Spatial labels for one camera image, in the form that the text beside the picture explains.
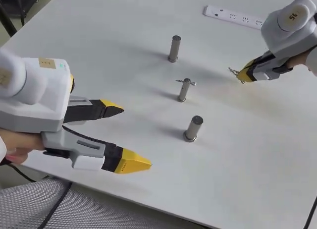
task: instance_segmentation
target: floor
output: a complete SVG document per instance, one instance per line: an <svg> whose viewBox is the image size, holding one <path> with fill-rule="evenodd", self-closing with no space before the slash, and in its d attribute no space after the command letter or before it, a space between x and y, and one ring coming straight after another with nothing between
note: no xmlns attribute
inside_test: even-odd
<svg viewBox="0 0 317 229"><path fill-rule="evenodd" d="M34 4L29 13L27 14L25 22L29 21L38 11L40 11L50 1L51 0L39 0L38 3ZM22 28L20 19L12 19L12 22L17 30ZM0 46L6 43L9 39L10 36L7 34L6 30L0 24ZM36 181L46 176L43 173L36 172L22 166L19 166L18 168L28 177ZM0 189L25 184L28 182L28 180L24 179L12 168L8 166L0 167Z"/></svg>

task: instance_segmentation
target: electrical outlet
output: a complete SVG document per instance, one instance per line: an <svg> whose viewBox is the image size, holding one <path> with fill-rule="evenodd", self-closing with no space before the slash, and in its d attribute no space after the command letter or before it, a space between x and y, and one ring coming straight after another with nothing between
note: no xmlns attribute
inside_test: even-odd
<svg viewBox="0 0 317 229"><path fill-rule="evenodd" d="M257 26L260 26L260 27L261 27L262 24L263 24L263 22L262 22L261 20L256 20L256 25L257 25Z"/></svg>
<svg viewBox="0 0 317 229"><path fill-rule="evenodd" d="M245 23L248 23L249 22L249 18L248 17L243 17L242 21L245 22Z"/></svg>
<svg viewBox="0 0 317 229"><path fill-rule="evenodd" d="M257 17L250 15L230 11L224 8L218 8L212 5L208 5L204 9L205 16L216 18L219 20L235 23L238 25L251 27L260 30L264 21Z"/></svg>
<svg viewBox="0 0 317 229"><path fill-rule="evenodd" d="M232 18L232 19L236 19L236 18L237 18L237 16L236 16L235 14L233 14L233 13L231 13L231 14L229 15L229 17Z"/></svg>

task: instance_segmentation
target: metal peg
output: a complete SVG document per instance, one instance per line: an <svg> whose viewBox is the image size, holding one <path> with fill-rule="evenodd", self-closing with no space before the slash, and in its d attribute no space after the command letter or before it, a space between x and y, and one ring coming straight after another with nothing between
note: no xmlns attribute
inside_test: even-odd
<svg viewBox="0 0 317 229"><path fill-rule="evenodd" d="M184 131L184 139L187 142L193 142L197 139L197 133L204 123L204 120L201 116L194 116L190 122L188 129Z"/></svg>
<svg viewBox="0 0 317 229"><path fill-rule="evenodd" d="M186 100L186 95L187 95L189 86L190 85L195 86L196 83L195 82L191 82L191 80L188 79L188 78L186 78L184 80L177 80L177 82L183 83L182 88L181 88L180 93L179 93L179 96L177 98L177 100L182 103L182 102L184 102Z"/></svg>
<svg viewBox="0 0 317 229"><path fill-rule="evenodd" d="M178 60L180 40L181 40L180 36L173 36L172 45L170 47L170 52L168 56L168 60L172 63L175 63Z"/></svg>

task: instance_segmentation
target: power cord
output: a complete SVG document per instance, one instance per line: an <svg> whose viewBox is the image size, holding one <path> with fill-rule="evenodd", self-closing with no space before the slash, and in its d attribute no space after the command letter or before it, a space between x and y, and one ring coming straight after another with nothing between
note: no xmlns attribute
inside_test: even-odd
<svg viewBox="0 0 317 229"><path fill-rule="evenodd" d="M49 222L49 220L51 219L51 217L53 216L54 212L57 210L57 208L59 207L59 205L62 203L62 201L64 200L64 198L66 197L66 195L68 194L70 188L72 187L73 183L70 182L68 184L68 186L66 187L65 191L63 192L63 194L61 195L61 197L59 198L59 200L54 204L54 206L52 207L52 209L49 211L48 215L45 217L44 221L41 223L41 225L38 227L38 229L44 229L47 225L47 223Z"/></svg>
<svg viewBox="0 0 317 229"><path fill-rule="evenodd" d="M14 166L12 164L8 164L7 166L9 166L12 169L14 169L19 175L21 175L23 178L25 178L26 180L30 181L31 183L36 182L35 180L31 179L29 176L25 175L21 170L19 170L17 166Z"/></svg>
<svg viewBox="0 0 317 229"><path fill-rule="evenodd" d="M315 199L315 201L313 203L311 211L309 212L308 218L306 220L306 223L305 223L305 226L303 227L303 229L308 229L309 228L309 225L311 224L311 221L312 221L314 212L316 210L316 207L317 207L317 197L316 197L316 199Z"/></svg>

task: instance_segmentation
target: gray mesh chair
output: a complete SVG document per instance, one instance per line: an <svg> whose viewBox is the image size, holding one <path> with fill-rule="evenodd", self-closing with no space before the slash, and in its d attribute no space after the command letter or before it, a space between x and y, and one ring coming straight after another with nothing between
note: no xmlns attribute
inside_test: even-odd
<svg viewBox="0 0 317 229"><path fill-rule="evenodd" d="M1 229L203 229L56 178L0 190Z"/></svg>

